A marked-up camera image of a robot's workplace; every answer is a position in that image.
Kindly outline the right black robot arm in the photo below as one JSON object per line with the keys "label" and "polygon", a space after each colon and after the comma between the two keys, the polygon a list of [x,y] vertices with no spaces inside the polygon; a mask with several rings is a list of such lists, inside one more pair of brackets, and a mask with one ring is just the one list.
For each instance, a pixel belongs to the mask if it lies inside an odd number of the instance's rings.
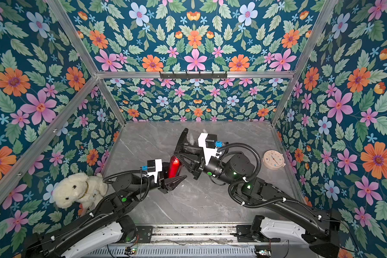
{"label": "right black robot arm", "polygon": [[324,258],[336,258],[340,252],[341,214],[335,210],[319,210],[291,198],[284,191],[258,177],[262,159],[257,151],[243,143],[231,143],[215,148],[216,153],[205,159],[202,147],[178,144],[174,154],[182,160],[194,178],[202,173],[223,181],[230,198],[249,208],[266,207],[304,229],[302,241]]}

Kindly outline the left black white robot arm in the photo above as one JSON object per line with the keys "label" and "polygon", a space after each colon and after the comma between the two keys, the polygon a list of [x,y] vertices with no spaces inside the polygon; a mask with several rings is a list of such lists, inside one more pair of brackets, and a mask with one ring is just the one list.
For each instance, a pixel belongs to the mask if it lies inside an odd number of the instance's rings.
{"label": "left black white robot arm", "polygon": [[148,195],[150,190],[163,193],[174,190],[185,175],[168,178],[157,173],[158,179],[144,170],[129,170],[104,179],[114,193],[103,197],[88,214],[67,226],[47,234],[26,238],[24,258],[80,258],[103,246],[120,240],[139,239],[135,223],[128,215]]}

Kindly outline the small red object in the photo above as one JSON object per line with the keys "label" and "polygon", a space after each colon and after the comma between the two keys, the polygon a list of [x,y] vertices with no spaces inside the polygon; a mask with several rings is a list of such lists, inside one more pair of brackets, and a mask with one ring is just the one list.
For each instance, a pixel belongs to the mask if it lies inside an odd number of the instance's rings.
{"label": "small red object", "polygon": [[174,178],[180,175],[182,163],[177,156],[173,155],[169,162],[168,178]]}

